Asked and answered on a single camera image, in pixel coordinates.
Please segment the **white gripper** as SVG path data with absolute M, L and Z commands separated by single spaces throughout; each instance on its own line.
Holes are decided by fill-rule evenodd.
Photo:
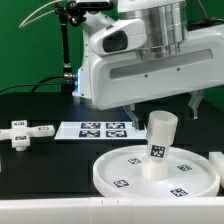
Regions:
M 203 89 L 224 85 L 224 25 L 194 30 L 175 56 L 143 61 L 137 51 L 89 63 L 93 105 L 100 109 L 124 106 L 135 130 L 145 128 L 134 103 L 191 92 L 190 120 L 198 118 Z

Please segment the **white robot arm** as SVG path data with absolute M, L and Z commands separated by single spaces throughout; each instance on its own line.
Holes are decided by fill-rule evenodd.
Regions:
M 105 110 L 122 107 L 137 129 L 140 102 L 190 93 L 190 113 L 207 88 L 224 84 L 224 21 L 189 23 L 186 0 L 118 0 L 117 20 L 91 2 L 86 12 L 84 55 L 75 99 Z

